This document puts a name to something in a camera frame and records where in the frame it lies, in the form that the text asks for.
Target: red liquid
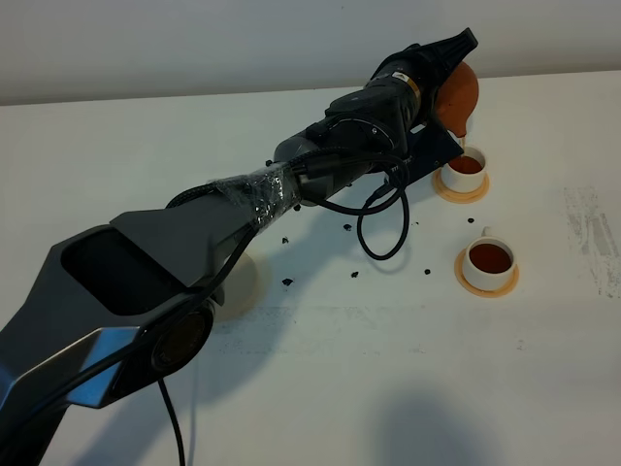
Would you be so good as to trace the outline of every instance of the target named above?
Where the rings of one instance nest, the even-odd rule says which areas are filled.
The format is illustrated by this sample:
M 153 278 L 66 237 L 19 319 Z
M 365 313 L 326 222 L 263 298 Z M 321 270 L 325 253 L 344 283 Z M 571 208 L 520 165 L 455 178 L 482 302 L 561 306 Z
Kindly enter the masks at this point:
M 477 245 L 470 250 L 470 261 L 478 270 L 501 274 L 511 266 L 511 257 L 496 245 Z
M 462 157 L 453 158 L 450 162 L 448 162 L 448 165 L 450 165 L 450 168 L 452 168 L 456 172 L 463 173 L 465 175 L 472 175 L 474 173 L 480 172 L 483 169 L 478 160 L 472 157 L 467 157 L 465 155 Z

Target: white cup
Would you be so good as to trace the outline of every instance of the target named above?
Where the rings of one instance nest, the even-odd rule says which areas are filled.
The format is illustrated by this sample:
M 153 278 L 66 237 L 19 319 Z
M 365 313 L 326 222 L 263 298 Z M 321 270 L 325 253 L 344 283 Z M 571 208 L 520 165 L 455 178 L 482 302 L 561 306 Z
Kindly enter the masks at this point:
M 485 180 L 485 173 L 487 171 L 485 155 L 477 148 L 466 146 L 462 156 L 471 157 L 480 163 L 481 167 L 483 167 L 481 171 L 472 174 L 460 173 L 448 163 L 445 163 L 441 168 L 440 177 L 444 185 L 451 191 L 473 192 L 479 189 Z
M 511 259 L 511 266 L 499 274 L 490 274 L 478 269 L 470 259 L 470 251 L 478 245 L 494 245 L 503 249 Z M 505 240 L 492 236 L 491 228 L 486 226 L 483 228 L 481 236 L 472 241 L 466 248 L 466 254 L 462 263 L 462 273 L 466 281 L 475 288 L 483 291 L 495 291 L 505 286 L 511 280 L 515 271 L 515 264 L 515 253 L 511 246 Z

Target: smudge mark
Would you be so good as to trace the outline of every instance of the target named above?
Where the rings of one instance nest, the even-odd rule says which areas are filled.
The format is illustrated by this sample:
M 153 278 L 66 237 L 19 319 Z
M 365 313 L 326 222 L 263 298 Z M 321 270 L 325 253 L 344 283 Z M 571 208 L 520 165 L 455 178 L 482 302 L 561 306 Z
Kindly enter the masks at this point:
M 621 297 L 621 257 L 593 186 L 564 189 L 570 248 L 588 268 L 598 293 Z

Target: black robotic arm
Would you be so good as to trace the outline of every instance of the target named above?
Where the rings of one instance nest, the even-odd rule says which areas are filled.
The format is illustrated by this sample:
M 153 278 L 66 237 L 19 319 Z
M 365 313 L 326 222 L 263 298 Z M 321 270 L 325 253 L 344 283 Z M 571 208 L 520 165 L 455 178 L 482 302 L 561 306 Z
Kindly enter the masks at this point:
M 223 304 L 223 280 L 287 210 L 321 205 L 359 224 L 400 199 L 406 210 L 406 186 L 462 153 L 434 101 L 476 45 L 466 29 L 395 53 L 363 89 L 282 142 L 267 168 L 188 189 L 167 209 L 125 213 L 53 246 L 0 332 L 0 464 L 39 464 L 69 405 L 104 407 L 189 362 Z M 417 124 L 425 129 L 411 134 Z M 328 201 L 377 171 L 386 183 L 362 209 Z

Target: table surface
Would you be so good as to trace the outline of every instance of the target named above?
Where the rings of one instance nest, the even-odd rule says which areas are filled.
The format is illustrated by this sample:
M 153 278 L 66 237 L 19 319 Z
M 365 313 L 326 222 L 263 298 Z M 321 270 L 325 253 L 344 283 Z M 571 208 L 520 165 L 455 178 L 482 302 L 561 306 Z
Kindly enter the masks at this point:
M 51 245 L 261 167 L 349 90 L 0 108 L 0 325 Z M 317 208 L 261 234 L 205 347 L 169 378 L 188 463 L 619 464 L 620 114 L 621 72 L 481 80 L 468 143 L 489 160 L 485 198 L 414 184 L 408 241 L 384 263 L 343 229 L 353 218 Z M 359 206 L 378 183 L 337 200 Z M 400 225 L 397 205 L 369 217 L 372 247 Z M 516 250 L 504 298 L 453 275 L 485 225 Z M 72 407 L 43 464 L 177 464 L 157 388 Z

